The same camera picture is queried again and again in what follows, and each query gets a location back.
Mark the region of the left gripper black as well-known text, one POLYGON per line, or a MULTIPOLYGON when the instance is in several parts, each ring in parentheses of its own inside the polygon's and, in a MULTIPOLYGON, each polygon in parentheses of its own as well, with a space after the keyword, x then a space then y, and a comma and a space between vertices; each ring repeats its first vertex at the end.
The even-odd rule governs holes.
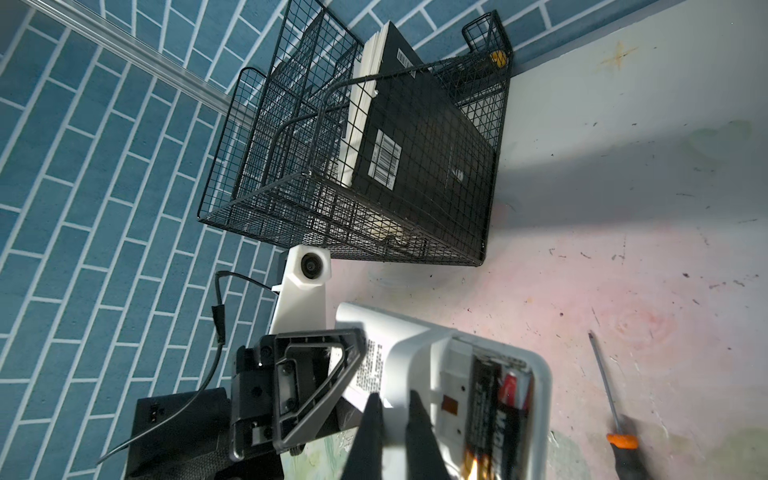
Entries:
POLYGON ((360 328, 264 336, 237 350, 229 389, 137 402, 126 479, 280 479, 279 454, 355 427, 342 398, 367 353, 360 328))

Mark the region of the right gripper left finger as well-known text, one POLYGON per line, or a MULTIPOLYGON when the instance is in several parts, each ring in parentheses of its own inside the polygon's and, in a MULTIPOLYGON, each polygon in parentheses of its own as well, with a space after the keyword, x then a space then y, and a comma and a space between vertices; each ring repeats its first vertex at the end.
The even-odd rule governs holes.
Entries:
POLYGON ((340 479, 381 480, 383 445, 382 402, 378 393, 371 393, 340 479))

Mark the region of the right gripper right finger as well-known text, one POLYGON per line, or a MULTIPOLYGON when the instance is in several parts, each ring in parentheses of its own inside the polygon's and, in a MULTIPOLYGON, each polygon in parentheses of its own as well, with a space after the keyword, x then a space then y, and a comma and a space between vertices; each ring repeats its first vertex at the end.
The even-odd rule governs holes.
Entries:
POLYGON ((406 426, 408 479, 450 478, 437 444, 430 417, 417 391, 411 390, 406 426))

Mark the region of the white remote control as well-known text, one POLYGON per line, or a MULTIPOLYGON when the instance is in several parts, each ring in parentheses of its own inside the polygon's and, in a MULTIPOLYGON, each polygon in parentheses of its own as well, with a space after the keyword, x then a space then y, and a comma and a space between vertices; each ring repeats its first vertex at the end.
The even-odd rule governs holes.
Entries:
POLYGON ((418 392, 432 424, 449 479, 463 474, 466 422, 474 357, 504 372, 532 375, 519 479, 542 479, 546 472, 552 374, 538 354, 456 329, 355 303, 342 303, 339 327, 360 327, 367 353, 344 397, 364 412, 378 393, 383 407, 382 479, 408 479, 406 426, 410 391, 418 392))

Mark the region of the orange black screwdriver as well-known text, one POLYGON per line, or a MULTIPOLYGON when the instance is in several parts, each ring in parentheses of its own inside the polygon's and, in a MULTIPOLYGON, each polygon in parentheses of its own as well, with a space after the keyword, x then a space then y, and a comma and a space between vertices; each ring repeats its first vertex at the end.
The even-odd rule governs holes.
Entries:
POLYGON ((604 390, 612 415, 614 430, 606 435, 614 455, 615 471, 619 480, 648 480, 651 478, 645 467, 641 453, 639 440, 636 436, 626 433, 616 409, 616 403, 611 391, 610 381, 600 353, 597 338, 592 331, 588 332, 588 338, 595 355, 596 363, 601 375, 604 390))

